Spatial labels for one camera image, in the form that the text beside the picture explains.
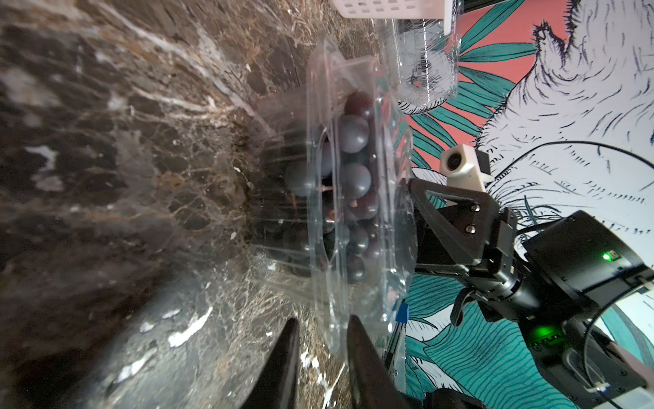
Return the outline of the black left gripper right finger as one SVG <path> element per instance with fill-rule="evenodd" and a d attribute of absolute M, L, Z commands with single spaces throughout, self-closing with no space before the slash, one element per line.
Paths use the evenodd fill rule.
<path fill-rule="evenodd" d="M 352 408 L 408 408 L 356 315 L 347 327 L 347 364 Z"/>

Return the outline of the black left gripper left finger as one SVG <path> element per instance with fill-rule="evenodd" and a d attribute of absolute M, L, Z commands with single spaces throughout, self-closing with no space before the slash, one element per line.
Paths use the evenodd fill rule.
<path fill-rule="evenodd" d="M 242 408 L 287 409 L 296 407 L 296 386 L 300 364 L 300 324 L 286 321 L 253 390 Z"/>

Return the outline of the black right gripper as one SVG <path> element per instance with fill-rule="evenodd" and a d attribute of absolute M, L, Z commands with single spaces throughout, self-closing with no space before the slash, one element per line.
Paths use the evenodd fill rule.
<path fill-rule="evenodd" d="M 417 217 L 417 274 L 455 279 L 463 285 L 451 320 L 479 304 L 488 322 L 513 322 L 539 306 L 526 262 L 514 250 L 517 217 L 500 211 L 487 193 L 413 179 L 409 183 Z"/>

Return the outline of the purple grape bunch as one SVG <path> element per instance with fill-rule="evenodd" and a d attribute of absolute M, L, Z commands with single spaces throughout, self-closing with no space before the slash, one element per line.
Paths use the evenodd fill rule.
<path fill-rule="evenodd" d="M 375 272 L 383 252 L 379 237 L 380 199 L 376 182 L 376 126 L 371 96 L 354 90 L 341 98 L 314 95 L 308 120 L 318 147 L 318 170 L 308 174 L 320 199 L 320 250 L 327 258 L 344 252 L 347 280 L 363 281 Z"/>

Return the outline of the clear plastic clamshell container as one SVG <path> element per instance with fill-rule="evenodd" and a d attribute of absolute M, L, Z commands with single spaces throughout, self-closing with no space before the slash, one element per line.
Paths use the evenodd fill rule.
<path fill-rule="evenodd" d="M 373 56 L 324 37 L 303 86 L 266 101 L 252 198 L 257 278 L 306 303 L 334 354 L 357 316 L 386 335 L 417 264 L 410 131 Z"/>

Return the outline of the black grape bunch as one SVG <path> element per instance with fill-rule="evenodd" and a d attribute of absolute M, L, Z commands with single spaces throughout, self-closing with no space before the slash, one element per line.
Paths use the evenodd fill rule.
<path fill-rule="evenodd" d="M 308 174 L 307 121 L 291 119 L 262 142 L 253 178 L 253 243 L 284 274 L 312 277 L 309 243 L 309 194 L 316 186 Z"/>

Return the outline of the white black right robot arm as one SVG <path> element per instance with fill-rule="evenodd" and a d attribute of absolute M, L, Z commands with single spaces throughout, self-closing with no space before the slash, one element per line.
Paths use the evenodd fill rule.
<path fill-rule="evenodd" d="M 521 228 L 516 213 L 480 191 L 421 179 L 416 271 L 462 285 L 451 310 L 461 325 L 476 303 L 485 320 L 519 326 L 541 376 L 582 408 L 650 408 L 653 373 L 597 327 L 653 272 L 584 211 Z"/>

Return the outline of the white perforated plastic basket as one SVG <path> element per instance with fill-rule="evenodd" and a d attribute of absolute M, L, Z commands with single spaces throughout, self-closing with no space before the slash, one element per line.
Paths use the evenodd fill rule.
<path fill-rule="evenodd" d="M 459 5 L 455 0 L 330 0 L 346 19 L 441 20 L 444 33 L 454 28 Z"/>

